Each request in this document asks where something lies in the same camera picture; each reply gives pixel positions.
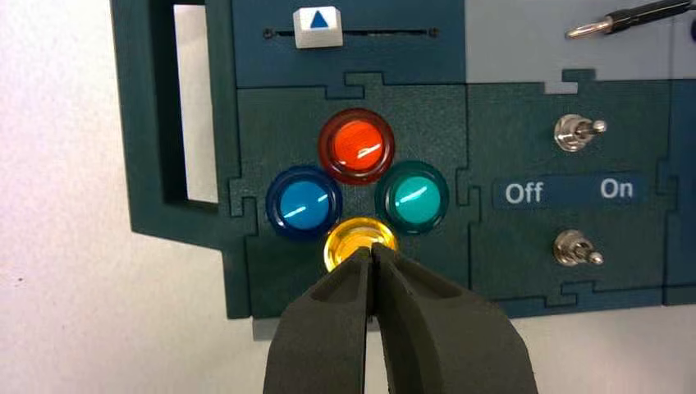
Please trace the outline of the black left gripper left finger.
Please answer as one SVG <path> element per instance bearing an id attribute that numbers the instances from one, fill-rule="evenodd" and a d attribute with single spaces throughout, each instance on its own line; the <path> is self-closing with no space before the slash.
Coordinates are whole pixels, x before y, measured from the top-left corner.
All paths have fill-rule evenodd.
<path id="1" fill-rule="evenodd" d="M 373 257 L 358 248 L 282 313 L 269 348 L 265 393 L 362 393 Z"/>

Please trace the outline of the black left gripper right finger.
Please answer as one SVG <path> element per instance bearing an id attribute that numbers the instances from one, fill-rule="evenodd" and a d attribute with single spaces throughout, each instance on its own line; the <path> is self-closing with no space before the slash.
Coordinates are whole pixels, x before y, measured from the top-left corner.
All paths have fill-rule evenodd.
<path id="1" fill-rule="evenodd" d="M 374 313 L 390 393 L 535 393 L 529 351 L 492 302 L 376 244 Z"/>

